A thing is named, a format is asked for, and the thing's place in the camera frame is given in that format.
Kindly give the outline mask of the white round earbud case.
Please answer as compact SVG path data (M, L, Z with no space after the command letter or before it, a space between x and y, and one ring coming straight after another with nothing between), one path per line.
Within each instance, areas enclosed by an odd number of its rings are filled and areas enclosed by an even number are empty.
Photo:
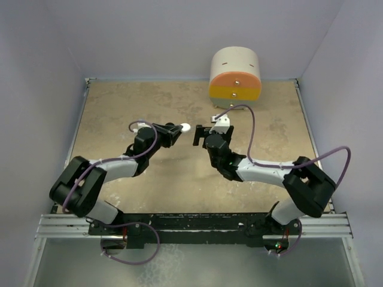
M181 124L181 133L187 133L191 130L191 125L188 123L182 123Z

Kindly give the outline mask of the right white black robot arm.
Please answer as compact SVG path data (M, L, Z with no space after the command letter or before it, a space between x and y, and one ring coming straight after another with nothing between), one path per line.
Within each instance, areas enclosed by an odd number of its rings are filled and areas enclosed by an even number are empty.
M211 166L230 181L262 182L285 188L289 198L277 202L266 219L266 227L271 233L281 233L287 224L301 216L322 216L336 188L335 182L326 173L315 164L297 168L309 162L309 158L302 156L276 167L275 162L253 164L246 155L230 149L232 133L233 126L226 133L217 133L211 127L197 125L193 145L198 146L202 138L202 147L209 154Z

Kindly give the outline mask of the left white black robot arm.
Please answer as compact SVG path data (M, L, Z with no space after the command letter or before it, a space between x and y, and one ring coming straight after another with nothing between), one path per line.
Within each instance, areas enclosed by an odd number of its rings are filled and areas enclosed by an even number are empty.
M165 125L135 121L137 128L130 128L135 138L126 152L118 157L87 160L74 157L56 182L49 197L79 218L94 217L98 212L104 216L102 228L109 234L117 234L123 228L123 220L117 216L118 209L98 200L103 184L120 178L133 178L142 174L150 158L160 148L172 147L183 133L190 131L187 123Z

